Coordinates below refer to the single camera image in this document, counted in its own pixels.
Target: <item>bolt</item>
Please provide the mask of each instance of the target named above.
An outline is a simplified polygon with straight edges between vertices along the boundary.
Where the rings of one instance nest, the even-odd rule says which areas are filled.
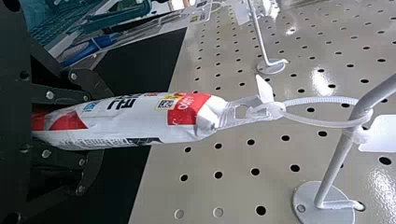
[[[70,77],[71,77],[73,80],[76,80],[76,79],[77,79],[77,74],[76,74],[76,73],[72,73],[72,74],[70,75]]]
[[[79,166],[85,165],[85,160],[84,159],[79,160],[78,165]]]
[[[30,146],[29,144],[23,144],[20,148],[20,152],[21,153],[27,153],[30,148],[32,148],[32,146]]]
[[[46,93],[47,99],[52,100],[54,96],[55,96],[55,94],[53,94],[52,91],[47,91],[47,93]]]
[[[82,191],[84,191],[85,190],[85,187],[84,186],[79,186],[78,187],[78,192],[79,193],[82,193]]]
[[[305,206],[303,206],[302,204],[297,205],[297,211],[299,211],[300,213],[304,213],[305,212]]]
[[[48,158],[48,157],[50,156],[50,154],[52,154],[52,152],[49,151],[49,150],[47,150],[47,149],[45,149],[45,150],[43,151],[43,153],[41,153],[41,157],[42,157],[43,159],[46,159],[46,158]]]

